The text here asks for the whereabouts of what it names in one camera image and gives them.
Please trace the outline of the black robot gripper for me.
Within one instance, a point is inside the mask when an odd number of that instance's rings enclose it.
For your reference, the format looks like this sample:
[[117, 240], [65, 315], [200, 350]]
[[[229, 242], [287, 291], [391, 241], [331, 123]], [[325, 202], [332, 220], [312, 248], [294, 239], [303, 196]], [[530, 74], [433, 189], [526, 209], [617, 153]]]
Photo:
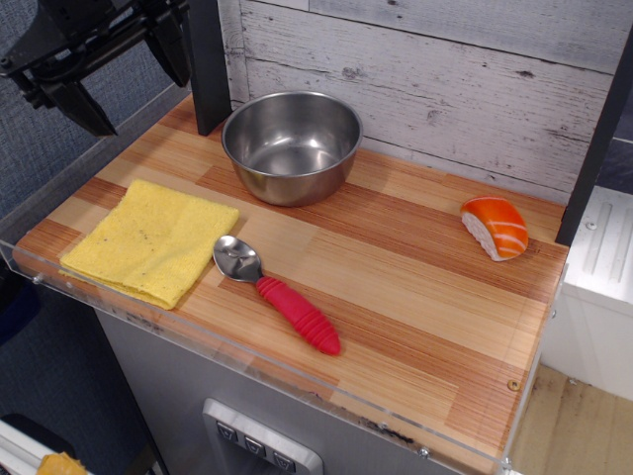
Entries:
[[81, 81], [137, 44], [148, 45], [179, 87], [191, 66], [182, 23], [186, 1], [39, 1], [25, 33], [1, 54], [1, 76], [35, 108], [56, 107], [95, 137], [115, 126]]

